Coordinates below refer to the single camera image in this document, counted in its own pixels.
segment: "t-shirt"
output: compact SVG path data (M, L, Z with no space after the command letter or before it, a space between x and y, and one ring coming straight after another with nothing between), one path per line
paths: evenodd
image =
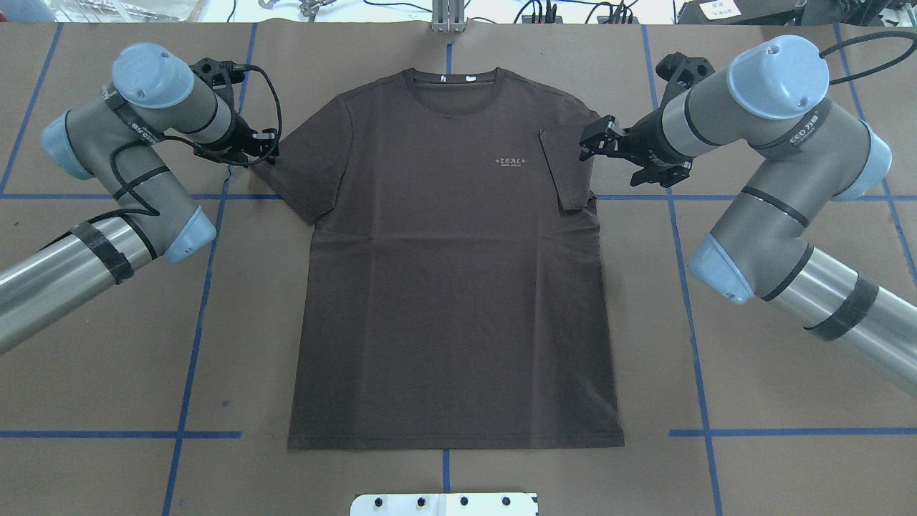
M338 95L256 172L315 224L290 448L624 444L598 118L496 69Z

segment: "white bracket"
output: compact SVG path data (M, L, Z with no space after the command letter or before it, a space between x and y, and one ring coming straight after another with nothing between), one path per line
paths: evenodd
M434 32L465 32L465 0L433 0Z
M360 495L350 516L538 516L535 493Z

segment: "shirt sleeve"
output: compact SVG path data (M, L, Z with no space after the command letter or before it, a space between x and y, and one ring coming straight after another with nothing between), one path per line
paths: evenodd
M598 119L598 113L579 99L565 97L555 124L539 134L558 201L566 210L584 209L589 204L592 160L580 161L580 135L583 128Z
M252 169L306 222L315 224L335 207L347 169L352 127L340 96L281 141L277 164Z

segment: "robotic arm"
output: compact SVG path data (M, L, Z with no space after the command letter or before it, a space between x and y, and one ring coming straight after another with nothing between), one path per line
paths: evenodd
M280 122L258 133L233 108L232 84L248 70L263 73L210 59L189 67L159 45L139 43L121 52L100 95L44 129L41 142L54 162L78 179L98 179L122 208L75 226L0 274L0 353L157 257L175 264L215 237L151 145L181 140L195 155L239 166L272 161ZM166 136L167 129L193 142ZM242 161L245 154L257 159Z
M734 303L757 296L788 311L917 396L917 308L801 237L829 200L862 196L891 165L888 145L826 96L828 66L815 46L781 36L718 73L673 54L657 73L668 81L663 106L630 129L613 117L589 125L580 158L625 158L644 167L631 185L668 187L688 177L694 157L747 141L766 159L691 272Z

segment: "white sticker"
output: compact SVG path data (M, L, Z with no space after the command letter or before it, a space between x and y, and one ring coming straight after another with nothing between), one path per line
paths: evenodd
M733 0L716 0L701 4L701 11L707 19L724 19L731 17L740 17L742 12Z

